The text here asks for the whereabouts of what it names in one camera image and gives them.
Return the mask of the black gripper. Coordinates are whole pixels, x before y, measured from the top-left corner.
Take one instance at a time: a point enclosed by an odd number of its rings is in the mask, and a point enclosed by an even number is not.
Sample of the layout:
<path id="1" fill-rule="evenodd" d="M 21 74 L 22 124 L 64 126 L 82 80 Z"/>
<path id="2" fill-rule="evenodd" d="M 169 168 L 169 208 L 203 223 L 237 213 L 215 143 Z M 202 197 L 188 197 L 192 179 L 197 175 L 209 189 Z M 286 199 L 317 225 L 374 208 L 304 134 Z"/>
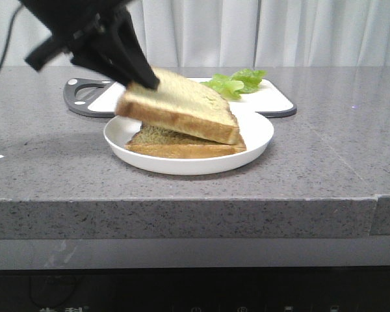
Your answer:
<path id="1" fill-rule="evenodd" d="M 22 1 L 51 36 L 25 59 L 36 71 L 62 52 L 71 62 L 123 85 L 136 82 L 156 90 L 155 76 L 142 52 L 127 1 Z"/>

